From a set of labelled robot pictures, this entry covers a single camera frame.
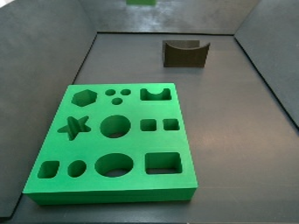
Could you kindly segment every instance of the arch-shaped hole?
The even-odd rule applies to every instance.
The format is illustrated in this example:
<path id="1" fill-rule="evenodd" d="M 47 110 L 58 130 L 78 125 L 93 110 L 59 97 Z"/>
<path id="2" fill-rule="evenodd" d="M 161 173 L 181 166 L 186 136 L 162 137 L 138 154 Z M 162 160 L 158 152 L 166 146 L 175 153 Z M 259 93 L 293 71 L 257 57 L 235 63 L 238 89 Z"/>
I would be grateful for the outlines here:
<path id="1" fill-rule="evenodd" d="M 170 101 L 173 99 L 171 89 L 165 88 L 161 94 L 153 94 L 146 88 L 141 89 L 142 101 Z"/>
<path id="2" fill-rule="evenodd" d="M 131 122 L 122 115 L 113 115 L 101 124 L 101 132 L 109 138 L 123 137 L 131 129 Z"/>
<path id="3" fill-rule="evenodd" d="M 125 176 L 134 169 L 134 159 L 122 153 L 111 153 L 102 157 L 95 169 L 98 173 L 109 178 Z"/>
<path id="4" fill-rule="evenodd" d="M 71 177 L 77 178 L 86 172 L 86 170 L 87 164 L 82 160 L 78 160 L 70 164 L 69 174 Z"/>

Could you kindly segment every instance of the black floor edge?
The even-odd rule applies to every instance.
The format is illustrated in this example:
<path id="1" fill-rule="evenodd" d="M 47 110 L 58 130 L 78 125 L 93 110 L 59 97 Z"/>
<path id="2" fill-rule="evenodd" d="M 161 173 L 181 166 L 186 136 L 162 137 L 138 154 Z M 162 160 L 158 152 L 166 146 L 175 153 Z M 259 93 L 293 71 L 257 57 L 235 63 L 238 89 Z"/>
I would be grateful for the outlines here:
<path id="1" fill-rule="evenodd" d="M 273 96 L 274 96 L 274 98 L 275 98 L 275 101 L 278 102 L 278 104 L 279 104 L 279 106 L 281 106 L 281 109 L 282 109 L 282 111 L 285 112 L 286 117 L 289 118 L 290 124 L 293 124 L 293 126 L 294 126 L 294 128 L 295 128 L 295 130 L 297 130 L 297 134 L 298 134 L 298 136 L 299 136 L 299 125 L 295 123 L 294 118 L 293 118 L 291 115 L 289 114 L 289 112 L 287 112 L 287 110 L 286 110 L 286 107 L 285 107 L 285 104 L 281 102 L 281 100 L 279 100 L 279 98 L 278 98 L 278 96 L 277 96 L 277 93 L 275 93 L 274 89 L 273 89 L 271 86 L 269 85 L 267 80 L 266 80 L 263 74 L 259 72 L 258 67 L 257 67 L 257 65 L 255 65 L 255 63 L 254 63 L 254 61 L 253 61 L 253 59 L 250 58 L 246 49 L 243 48 L 242 44 L 239 43 L 239 40 L 237 39 L 235 36 L 234 36 L 234 38 L 235 38 L 235 40 L 237 40 L 237 42 L 238 42 L 238 45 L 239 45 L 239 47 L 241 47 L 243 53 L 245 53 L 246 56 L 247 56 L 247 59 L 249 59 L 251 65 L 253 65 L 253 67 L 257 69 L 257 73 L 259 74 L 259 77 L 261 77 L 261 79 L 263 80 L 263 82 L 265 82 L 265 84 L 266 84 L 266 86 L 267 86 L 267 89 L 270 90 L 270 92 L 271 92 L 271 94 L 273 94 Z"/>
<path id="2" fill-rule="evenodd" d="M 98 39 L 98 36 L 99 36 L 99 35 L 97 34 L 97 35 L 95 35 L 95 38 L 94 38 L 94 40 L 93 40 L 90 49 L 89 49 L 89 53 L 87 53 L 87 55 L 86 55 L 86 57 L 85 57 L 85 60 L 83 60 L 82 63 L 81 63 L 79 71 L 78 71 L 78 73 L 77 73 L 77 75 L 75 75 L 75 78 L 74 78 L 74 81 L 73 81 L 71 85 L 74 85 L 74 83 L 75 83 L 75 81 L 77 81 L 77 79 L 78 79 L 78 77 L 79 77 L 79 75 L 81 75 L 81 69 L 83 68 L 85 63 L 86 63 L 86 60 L 87 60 L 87 58 L 89 58 L 89 56 L 90 56 L 90 52 L 91 52 L 93 46 L 94 46 L 94 44 L 95 44 L 95 41 L 97 41 L 97 39 Z"/>

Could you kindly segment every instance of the hexagonal hole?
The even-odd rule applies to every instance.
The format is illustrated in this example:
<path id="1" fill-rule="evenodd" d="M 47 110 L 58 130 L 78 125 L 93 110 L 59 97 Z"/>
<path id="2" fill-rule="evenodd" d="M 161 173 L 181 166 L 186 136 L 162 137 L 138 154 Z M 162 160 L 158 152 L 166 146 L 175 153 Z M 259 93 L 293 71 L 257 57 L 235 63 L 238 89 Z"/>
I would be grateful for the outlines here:
<path id="1" fill-rule="evenodd" d="M 98 95 L 89 89 L 83 90 L 74 95 L 71 102 L 79 107 L 86 107 L 98 100 Z"/>

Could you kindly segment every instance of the small round hole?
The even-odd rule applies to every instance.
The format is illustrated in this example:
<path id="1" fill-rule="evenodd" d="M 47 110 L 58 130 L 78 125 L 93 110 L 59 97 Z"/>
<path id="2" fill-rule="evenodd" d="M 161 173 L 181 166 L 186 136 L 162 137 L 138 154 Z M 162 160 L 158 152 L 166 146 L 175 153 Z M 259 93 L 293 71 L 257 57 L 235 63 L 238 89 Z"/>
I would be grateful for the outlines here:
<path id="1" fill-rule="evenodd" d="M 133 168 L 133 158 L 122 153 L 107 154 L 95 164 L 98 173 L 109 178 L 125 176 L 131 172 Z"/>
<path id="2" fill-rule="evenodd" d="M 113 104 L 119 105 L 123 102 L 123 100 L 121 98 L 115 98 L 113 100 Z"/>
<path id="3" fill-rule="evenodd" d="M 115 93 L 117 93 L 117 90 L 115 90 L 115 89 L 110 89 L 110 90 L 106 92 L 107 95 L 114 95 Z"/>
<path id="4" fill-rule="evenodd" d="M 130 89 L 123 89 L 121 94 L 122 95 L 131 95 L 131 90 Z"/>
<path id="5" fill-rule="evenodd" d="M 87 170 L 87 164 L 78 160 L 70 164 L 69 174 L 73 178 L 78 178 Z"/>

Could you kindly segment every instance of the square hole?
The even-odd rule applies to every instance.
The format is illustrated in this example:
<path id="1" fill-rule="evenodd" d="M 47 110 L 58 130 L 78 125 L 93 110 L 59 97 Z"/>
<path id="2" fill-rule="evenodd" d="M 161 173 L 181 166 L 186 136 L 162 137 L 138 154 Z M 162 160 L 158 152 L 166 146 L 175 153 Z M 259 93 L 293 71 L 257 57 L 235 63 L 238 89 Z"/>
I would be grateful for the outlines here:
<path id="1" fill-rule="evenodd" d="M 183 172 L 182 158 L 178 152 L 158 152 L 145 155 L 147 174 L 175 174 Z"/>
<path id="2" fill-rule="evenodd" d="M 163 129 L 165 130 L 179 130 L 181 125 L 178 119 L 163 119 Z"/>
<path id="3" fill-rule="evenodd" d="M 145 119 L 141 121 L 141 129 L 142 131 L 157 131 L 157 120 L 155 119 Z"/>
<path id="4" fill-rule="evenodd" d="M 42 168 L 38 174 L 39 179 L 53 179 L 59 171 L 59 161 L 46 161 L 42 163 Z"/>

